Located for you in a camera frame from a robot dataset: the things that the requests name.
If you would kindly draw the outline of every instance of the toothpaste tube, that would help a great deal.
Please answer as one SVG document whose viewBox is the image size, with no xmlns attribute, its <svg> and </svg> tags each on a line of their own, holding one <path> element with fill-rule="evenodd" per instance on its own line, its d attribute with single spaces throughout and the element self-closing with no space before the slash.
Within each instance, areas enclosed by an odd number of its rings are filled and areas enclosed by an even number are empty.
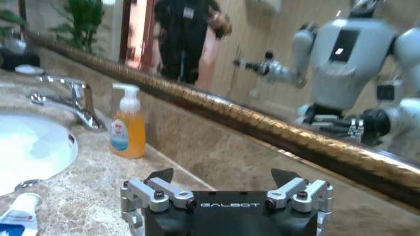
<svg viewBox="0 0 420 236">
<path fill-rule="evenodd" d="M 0 236 L 36 236 L 39 231 L 35 207 L 42 204 L 35 193 L 18 196 L 11 208 L 0 217 Z"/>
</svg>

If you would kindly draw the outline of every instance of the chrome faucet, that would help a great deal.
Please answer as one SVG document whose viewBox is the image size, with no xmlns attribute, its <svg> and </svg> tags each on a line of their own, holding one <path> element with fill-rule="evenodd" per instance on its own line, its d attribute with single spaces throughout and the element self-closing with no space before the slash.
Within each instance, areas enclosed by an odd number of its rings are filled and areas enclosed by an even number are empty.
<svg viewBox="0 0 420 236">
<path fill-rule="evenodd" d="M 38 76 L 36 79 L 46 83 L 59 82 L 63 85 L 67 85 L 72 93 L 72 98 L 59 95 L 40 95 L 38 92 L 35 92 L 34 94 L 27 95 L 27 98 L 31 99 L 34 104 L 42 106 L 48 105 L 71 111 L 83 121 L 87 129 L 95 132 L 107 130 L 104 123 L 98 118 L 95 113 L 92 89 L 86 81 L 68 77 L 47 75 Z"/>
</svg>

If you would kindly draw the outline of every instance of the white sink basin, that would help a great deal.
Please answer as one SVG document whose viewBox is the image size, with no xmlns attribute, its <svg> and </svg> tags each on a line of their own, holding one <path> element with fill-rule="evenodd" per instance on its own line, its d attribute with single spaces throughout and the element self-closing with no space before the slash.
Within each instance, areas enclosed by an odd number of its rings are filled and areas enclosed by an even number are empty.
<svg viewBox="0 0 420 236">
<path fill-rule="evenodd" d="M 0 196 L 28 180 L 46 180 L 78 157 L 68 129 L 48 118 L 0 113 Z"/>
</svg>

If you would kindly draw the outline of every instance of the person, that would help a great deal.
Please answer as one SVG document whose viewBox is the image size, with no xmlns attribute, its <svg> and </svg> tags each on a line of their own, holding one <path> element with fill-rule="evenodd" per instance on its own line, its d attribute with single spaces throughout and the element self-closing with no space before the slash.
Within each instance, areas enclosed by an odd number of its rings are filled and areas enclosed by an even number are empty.
<svg viewBox="0 0 420 236">
<path fill-rule="evenodd" d="M 160 0 L 155 15 L 152 73 L 194 84 L 207 30 L 219 40 L 230 35 L 230 16 L 215 0 Z"/>
</svg>

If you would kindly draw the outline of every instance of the soap dispenser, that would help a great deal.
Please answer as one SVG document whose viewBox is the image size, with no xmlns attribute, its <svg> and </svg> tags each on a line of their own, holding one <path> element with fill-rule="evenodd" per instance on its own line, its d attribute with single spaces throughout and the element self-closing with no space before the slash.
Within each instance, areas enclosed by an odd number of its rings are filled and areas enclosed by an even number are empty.
<svg viewBox="0 0 420 236">
<path fill-rule="evenodd" d="M 124 90 L 120 107 L 111 124 L 111 150 L 126 158 L 140 158 L 146 153 L 146 127 L 140 114 L 140 88 L 128 84 L 112 84 Z"/>
</svg>

